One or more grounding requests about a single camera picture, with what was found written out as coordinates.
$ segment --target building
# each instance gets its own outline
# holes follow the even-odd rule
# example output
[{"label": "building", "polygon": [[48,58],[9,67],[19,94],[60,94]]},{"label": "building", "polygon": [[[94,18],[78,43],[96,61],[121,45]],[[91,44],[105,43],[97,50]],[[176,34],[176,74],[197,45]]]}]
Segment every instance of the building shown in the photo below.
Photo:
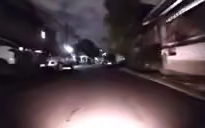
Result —
[{"label": "building", "polygon": [[34,49],[50,49],[55,32],[29,1],[0,1],[0,36]]},{"label": "building", "polygon": [[144,19],[143,44],[160,44],[166,74],[205,76],[205,0],[171,0]]}]

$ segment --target road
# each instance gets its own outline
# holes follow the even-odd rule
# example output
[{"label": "road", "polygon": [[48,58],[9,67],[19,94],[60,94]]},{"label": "road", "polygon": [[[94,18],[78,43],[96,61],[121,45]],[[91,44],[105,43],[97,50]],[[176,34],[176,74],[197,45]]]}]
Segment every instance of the road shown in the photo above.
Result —
[{"label": "road", "polygon": [[0,78],[0,128],[205,128],[205,102],[118,68]]}]

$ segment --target street light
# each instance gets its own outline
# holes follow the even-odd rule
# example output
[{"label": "street light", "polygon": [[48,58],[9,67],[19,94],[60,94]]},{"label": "street light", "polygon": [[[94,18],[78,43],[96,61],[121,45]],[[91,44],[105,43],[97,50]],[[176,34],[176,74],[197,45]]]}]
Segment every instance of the street light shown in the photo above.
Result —
[{"label": "street light", "polygon": [[41,30],[41,38],[46,39],[46,32],[44,30]]},{"label": "street light", "polygon": [[68,53],[73,53],[74,49],[73,47],[69,46],[69,45],[64,45],[64,49],[68,52]]}]

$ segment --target light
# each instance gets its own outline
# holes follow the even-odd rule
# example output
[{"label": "light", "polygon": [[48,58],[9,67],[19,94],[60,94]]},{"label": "light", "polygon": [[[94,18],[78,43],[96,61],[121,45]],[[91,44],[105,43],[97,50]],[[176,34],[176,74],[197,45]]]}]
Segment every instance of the light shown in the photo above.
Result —
[{"label": "light", "polygon": [[73,53],[74,52],[74,49],[69,46],[69,45],[64,45],[64,49],[68,52],[68,53]]},{"label": "light", "polygon": [[23,51],[24,50],[24,48],[23,47],[19,47],[19,51]]},{"label": "light", "polygon": [[71,67],[63,67],[62,70],[71,70]]},{"label": "light", "polygon": [[111,62],[108,62],[107,65],[112,65],[112,63],[111,63]]},{"label": "light", "polygon": [[193,9],[194,7],[202,4],[203,2],[205,2],[205,0],[196,0],[194,2],[192,2],[191,4],[185,6],[184,8],[182,8],[181,10],[179,10],[177,13],[175,13],[173,16],[171,16],[170,18],[167,19],[167,23],[173,21],[174,19],[176,19],[177,17],[183,15],[185,12]]},{"label": "light", "polygon": [[46,67],[46,64],[40,64],[40,67],[44,68],[44,67]]},{"label": "light", "polygon": [[49,62],[48,62],[48,67],[54,67],[54,66],[56,66],[58,63],[57,63],[57,61],[55,61],[55,60],[49,60]]},{"label": "light", "polygon": [[103,53],[103,54],[102,54],[102,56],[106,56],[106,55],[107,55],[107,53]]},{"label": "light", "polygon": [[35,52],[35,53],[39,53],[39,54],[43,53],[42,50],[35,50],[34,52]]},{"label": "light", "polygon": [[99,61],[99,58],[97,58],[97,57],[95,57],[94,59],[95,59],[96,61]]},{"label": "light", "polygon": [[46,39],[46,32],[43,30],[41,31],[41,38]]}]

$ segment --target white wall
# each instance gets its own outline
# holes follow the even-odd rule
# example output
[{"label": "white wall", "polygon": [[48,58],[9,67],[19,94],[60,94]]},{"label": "white wall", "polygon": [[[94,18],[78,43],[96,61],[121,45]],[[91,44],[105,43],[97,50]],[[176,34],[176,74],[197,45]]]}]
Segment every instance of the white wall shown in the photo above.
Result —
[{"label": "white wall", "polygon": [[176,56],[168,56],[167,59],[205,61],[205,43],[177,47],[176,53]]}]

